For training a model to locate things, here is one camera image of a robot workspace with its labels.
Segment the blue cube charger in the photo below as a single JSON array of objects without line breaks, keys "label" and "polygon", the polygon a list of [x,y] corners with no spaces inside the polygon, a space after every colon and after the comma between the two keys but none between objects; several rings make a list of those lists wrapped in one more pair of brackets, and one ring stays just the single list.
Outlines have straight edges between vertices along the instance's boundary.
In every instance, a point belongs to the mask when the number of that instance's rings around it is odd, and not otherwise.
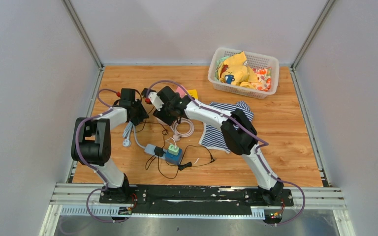
[{"label": "blue cube charger", "polygon": [[177,154],[172,154],[167,151],[165,154],[165,160],[167,163],[179,166],[182,160],[183,150],[180,148]]}]

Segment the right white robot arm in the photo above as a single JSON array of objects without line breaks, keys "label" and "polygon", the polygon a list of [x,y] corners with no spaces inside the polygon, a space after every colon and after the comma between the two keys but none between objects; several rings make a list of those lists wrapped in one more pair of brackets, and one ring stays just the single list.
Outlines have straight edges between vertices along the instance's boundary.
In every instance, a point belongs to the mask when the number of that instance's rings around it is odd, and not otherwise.
[{"label": "right white robot arm", "polygon": [[154,116],[166,124],[186,118],[219,129],[227,148],[243,157],[253,172],[263,202],[274,205],[281,199],[284,184],[271,170],[261,152],[261,147],[266,146],[267,142],[257,136],[256,129],[242,110],[220,110],[203,104],[189,94],[181,97],[169,86],[158,92],[148,89],[145,96],[146,103],[155,107]]}]

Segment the pink triangular power strip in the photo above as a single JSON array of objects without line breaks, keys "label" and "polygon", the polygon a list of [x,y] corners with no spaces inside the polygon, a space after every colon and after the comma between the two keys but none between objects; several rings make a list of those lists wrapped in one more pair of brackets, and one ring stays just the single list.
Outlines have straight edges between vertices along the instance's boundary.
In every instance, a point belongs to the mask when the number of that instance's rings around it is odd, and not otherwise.
[{"label": "pink triangular power strip", "polygon": [[187,95],[185,88],[177,87],[175,92],[178,93],[181,98],[184,98]]}]

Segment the light blue power strip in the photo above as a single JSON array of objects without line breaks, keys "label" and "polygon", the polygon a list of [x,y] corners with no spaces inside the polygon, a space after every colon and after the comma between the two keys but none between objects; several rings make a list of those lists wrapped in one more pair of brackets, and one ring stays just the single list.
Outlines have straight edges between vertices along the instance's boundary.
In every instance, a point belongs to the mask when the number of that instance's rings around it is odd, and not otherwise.
[{"label": "light blue power strip", "polygon": [[152,144],[147,144],[146,147],[144,148],[144,152],[150,156],[153,156],[154,158],[160,158],[162,160],[165,160],[165,154],[166,154],[166,149],[163,149],[161,147],[152,145]]}]

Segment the yellow power adapter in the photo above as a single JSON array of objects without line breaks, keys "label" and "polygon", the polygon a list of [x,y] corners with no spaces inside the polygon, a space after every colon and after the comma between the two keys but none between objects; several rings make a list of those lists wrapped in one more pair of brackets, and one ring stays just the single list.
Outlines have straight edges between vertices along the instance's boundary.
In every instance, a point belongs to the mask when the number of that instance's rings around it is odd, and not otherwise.
[{"label": "yellow power adapter", "polygon": [[189,94],[189,96],[191,96],[192,98],[198,100],[198,93],[197,93],[197,90],[196,90],[196,89],[190,89],[190,90],[188,90],[188,94]]}]

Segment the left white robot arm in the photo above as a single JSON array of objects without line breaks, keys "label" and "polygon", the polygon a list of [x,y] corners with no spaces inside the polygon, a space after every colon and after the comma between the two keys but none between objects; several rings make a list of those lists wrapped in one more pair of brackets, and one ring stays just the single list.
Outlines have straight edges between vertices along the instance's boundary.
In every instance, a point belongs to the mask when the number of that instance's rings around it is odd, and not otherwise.
[{"label": "left white robot arm", "polygon": [[127,135],[149,117],[142,105],[141,93],[133,88],[115,92],[118,100],[107,104],[107,111],[75,122],[71,157],[93,170],[103,181],[101,192],[119,203],[132,196],[129,181],[111,159],[111,130],[126,124]]}]

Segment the green cube charger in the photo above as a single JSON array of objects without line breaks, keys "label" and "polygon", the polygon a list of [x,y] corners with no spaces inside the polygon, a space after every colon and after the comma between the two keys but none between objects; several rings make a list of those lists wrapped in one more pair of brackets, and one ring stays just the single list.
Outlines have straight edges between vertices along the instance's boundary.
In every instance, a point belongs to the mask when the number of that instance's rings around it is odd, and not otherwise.
[{"label": "green cube charger", "polygon": [[177,145],[170,144],[168,147],[168,153],[177,156],[180,152],[180,148]]}]

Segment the black adapter with cable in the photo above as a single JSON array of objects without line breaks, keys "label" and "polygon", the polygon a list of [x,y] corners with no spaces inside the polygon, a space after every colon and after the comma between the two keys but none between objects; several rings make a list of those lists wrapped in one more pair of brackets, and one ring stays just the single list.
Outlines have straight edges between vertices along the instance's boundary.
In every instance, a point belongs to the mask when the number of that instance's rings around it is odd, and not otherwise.
[{"label": "black adapter with cable", "polygon": [[[155,146],[154,147],[154,150],[153,150],[153,154],[151,155],[151,157],[147,160],[146,164],[145,164],[145,170],[149,170],[151,164],[154,162],[154,160],[157,160],[157,170],[158,172],[163,176],[165,177],[166,179],[175,179],[179,173],[179,171],[182,171],[184,169],[187,169],[187,168],[191,168],[191,167],[202,167],[202,166],[206,166],[206,165],[209,165],[209,164],[212,164],[214,163],[217,159],[215,159],[212,155],[212,153],[206,148],[206,147],[202,147],[202,146],[194,146],[194,145],[188,145],[185,147],[185,149],[183,150],[182,152],[182,159],[178,162],[178,164],[172,164],[171,162],[168,162],[166,160],[166,158],[164,158],[164,161],[167,165],[169,166],[176,166],[176,173],[173,177],[168,177],[166,176],[160,169],[160,160],[161,160],[161,157],[163,156],[166,156],[166,153],[167,151],[164,150],[164,147],[165,147],[165,144],[166,144],[166,139],[165,139],[165,136],[168,134],[168,129],[163,125],[163,124],[160,124],[160,123],[154,123],[154,122],[149,122],[149,124],[158,124],[162,127],[162,135],[163,135],[163,146],[162,147],[158,147],[158,146]],[[207,152],[209,153],[209,156],[210,156],[210,161],[208,163],[205,163],[205,164],[200,164],[200,165],[196,165],[192,162],[187,162],[187,163],[184,163],[182,164],[182,161],[183,161],[183,158],[186,154],[186,151],[188,150],[188,148],[191,147],[191,148],[204,148],[207,150]]]}]

